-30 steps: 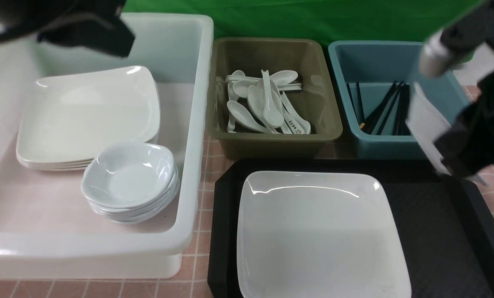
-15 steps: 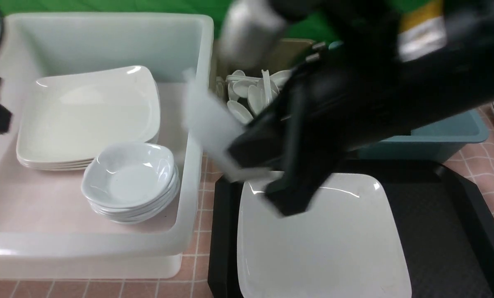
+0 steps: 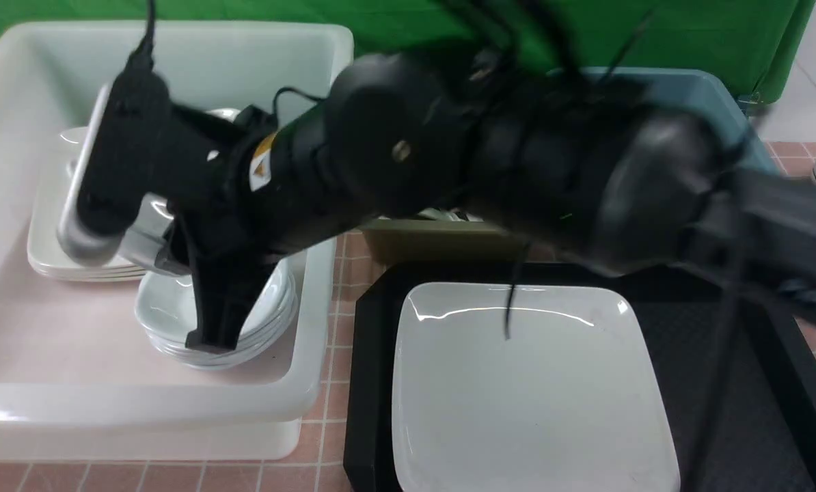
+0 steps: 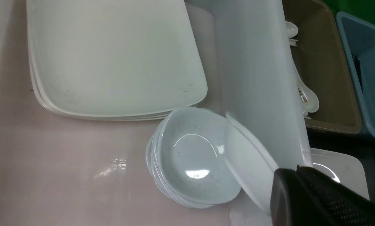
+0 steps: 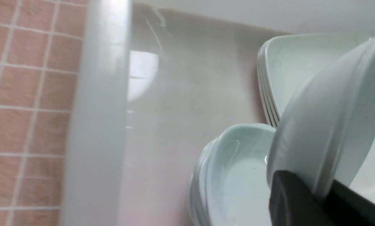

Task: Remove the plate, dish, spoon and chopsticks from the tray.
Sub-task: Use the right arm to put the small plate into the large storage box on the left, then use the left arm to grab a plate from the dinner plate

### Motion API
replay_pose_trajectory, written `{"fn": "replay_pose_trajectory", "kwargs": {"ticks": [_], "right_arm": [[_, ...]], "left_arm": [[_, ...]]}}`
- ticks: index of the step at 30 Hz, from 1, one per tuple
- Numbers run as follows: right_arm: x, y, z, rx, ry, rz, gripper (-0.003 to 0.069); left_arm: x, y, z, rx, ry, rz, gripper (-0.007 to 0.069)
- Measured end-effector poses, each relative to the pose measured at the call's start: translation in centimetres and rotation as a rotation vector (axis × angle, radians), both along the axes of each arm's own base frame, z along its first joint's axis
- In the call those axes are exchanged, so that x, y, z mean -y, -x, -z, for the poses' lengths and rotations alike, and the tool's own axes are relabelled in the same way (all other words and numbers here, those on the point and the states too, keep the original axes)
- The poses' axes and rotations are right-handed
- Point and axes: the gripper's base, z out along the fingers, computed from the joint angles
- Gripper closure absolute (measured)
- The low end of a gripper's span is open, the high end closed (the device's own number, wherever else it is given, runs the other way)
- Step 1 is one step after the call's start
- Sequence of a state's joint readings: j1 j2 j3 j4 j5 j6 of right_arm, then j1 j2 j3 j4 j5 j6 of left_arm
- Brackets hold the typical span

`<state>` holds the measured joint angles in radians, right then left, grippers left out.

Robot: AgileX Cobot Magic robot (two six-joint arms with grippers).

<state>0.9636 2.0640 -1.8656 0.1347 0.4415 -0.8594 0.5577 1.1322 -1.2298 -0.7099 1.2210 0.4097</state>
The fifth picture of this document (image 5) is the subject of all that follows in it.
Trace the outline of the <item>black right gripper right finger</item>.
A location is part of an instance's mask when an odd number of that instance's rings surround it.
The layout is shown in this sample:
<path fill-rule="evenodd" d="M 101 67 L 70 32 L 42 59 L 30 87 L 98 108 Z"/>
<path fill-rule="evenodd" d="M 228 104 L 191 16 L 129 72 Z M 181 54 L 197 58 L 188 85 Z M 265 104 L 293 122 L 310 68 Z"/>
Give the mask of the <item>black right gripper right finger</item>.
<path fill-rule="evenodd" d="M 337 180 L 324 202 L 335 226 L 375 226 L 375 204 Z"/>

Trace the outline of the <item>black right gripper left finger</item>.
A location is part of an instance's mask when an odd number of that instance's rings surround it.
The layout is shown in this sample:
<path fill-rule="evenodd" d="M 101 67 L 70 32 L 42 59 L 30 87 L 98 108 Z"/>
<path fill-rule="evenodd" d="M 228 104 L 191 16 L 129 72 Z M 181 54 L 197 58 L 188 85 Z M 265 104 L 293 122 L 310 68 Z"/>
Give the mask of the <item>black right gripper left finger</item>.
<path fill-rule="evenodd" d="M 334 226 L 308 187 L 286 170 L 274 172 L 269 214 L 273 226 Z"/>

